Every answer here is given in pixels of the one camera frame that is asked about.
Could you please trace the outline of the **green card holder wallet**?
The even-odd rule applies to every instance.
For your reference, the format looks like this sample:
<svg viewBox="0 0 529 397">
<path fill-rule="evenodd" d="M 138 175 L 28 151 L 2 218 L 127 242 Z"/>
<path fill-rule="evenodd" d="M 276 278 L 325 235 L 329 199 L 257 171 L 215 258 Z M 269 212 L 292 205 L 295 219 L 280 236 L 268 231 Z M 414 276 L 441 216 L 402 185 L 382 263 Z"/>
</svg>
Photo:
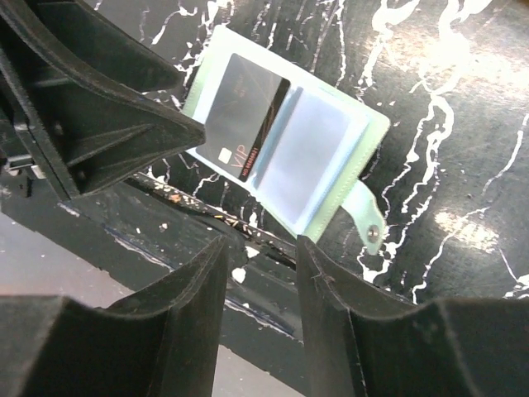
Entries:
<svg viewBox="0 0 529 397">
<path fill-rule="evenodd" d="M 386 223 L 360 174 L 389 119 L 225 26 L 183 106 L 204 126 L 189 154 L 250 193 L 291 235 L 317 242 L 339 210 L 368 253 Z"/>
</svg>

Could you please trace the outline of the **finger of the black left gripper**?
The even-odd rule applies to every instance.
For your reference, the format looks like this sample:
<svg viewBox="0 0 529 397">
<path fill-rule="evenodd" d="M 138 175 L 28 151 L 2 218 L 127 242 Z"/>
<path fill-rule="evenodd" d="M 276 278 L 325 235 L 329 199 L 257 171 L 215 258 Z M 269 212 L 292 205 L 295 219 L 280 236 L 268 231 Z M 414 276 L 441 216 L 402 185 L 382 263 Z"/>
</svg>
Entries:
<svg viewBox="0 0 529 397">
<path fill-rule="evenodd" d="M 2 1 L 1 20 L 45 62 L 137 92 L 173 88 L 176 68 L 83 1 Z"/>
<path fill-rule="evenodd" d="M 205 141 L 203 126 L 60 48 L 1 49 L 1 157 L 62 199 L 97 193 Z"/>
</svg>

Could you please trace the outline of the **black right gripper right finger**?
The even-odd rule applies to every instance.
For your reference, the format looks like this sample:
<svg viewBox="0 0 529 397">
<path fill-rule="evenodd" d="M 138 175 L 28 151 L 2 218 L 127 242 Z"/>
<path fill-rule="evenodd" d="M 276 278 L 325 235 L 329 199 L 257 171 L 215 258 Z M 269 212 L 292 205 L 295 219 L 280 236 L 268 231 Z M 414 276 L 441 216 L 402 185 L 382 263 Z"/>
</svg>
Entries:
<svg viewBox="0 0 529 397">
<path fill-rule="evenodd" d="M 297 240 L 297 284 L 314 396 L 525 396 L 528 302 L 413 305 Z"/>
</svg>

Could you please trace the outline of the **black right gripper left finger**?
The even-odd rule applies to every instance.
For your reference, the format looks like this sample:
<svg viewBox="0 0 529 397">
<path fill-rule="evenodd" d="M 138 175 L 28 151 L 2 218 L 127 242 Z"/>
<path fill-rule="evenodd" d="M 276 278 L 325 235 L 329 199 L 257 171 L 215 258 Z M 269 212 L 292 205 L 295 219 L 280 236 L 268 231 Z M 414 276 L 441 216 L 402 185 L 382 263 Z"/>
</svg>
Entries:
<svg viewBox="0 0 529 397">
<path fill-rule="evenodd" d="M 1 298 L 4 396 L 209 396 L 226 240 L 105 309 L 59 295 Z"/>
</svg>

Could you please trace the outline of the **black VIP credit card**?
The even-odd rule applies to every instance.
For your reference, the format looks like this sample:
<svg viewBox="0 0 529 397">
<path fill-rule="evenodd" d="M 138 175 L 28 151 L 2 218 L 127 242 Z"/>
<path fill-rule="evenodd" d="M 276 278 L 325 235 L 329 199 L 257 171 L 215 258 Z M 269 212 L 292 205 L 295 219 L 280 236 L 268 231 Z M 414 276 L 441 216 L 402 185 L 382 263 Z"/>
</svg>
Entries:
<svg viewBox="0 0 529 397">
<path fill-rule="evenodd" d="M 205 122 L 204 159 L 245 182 L 288 94 L 288 79 L 233 54 Z"/>
</svg>

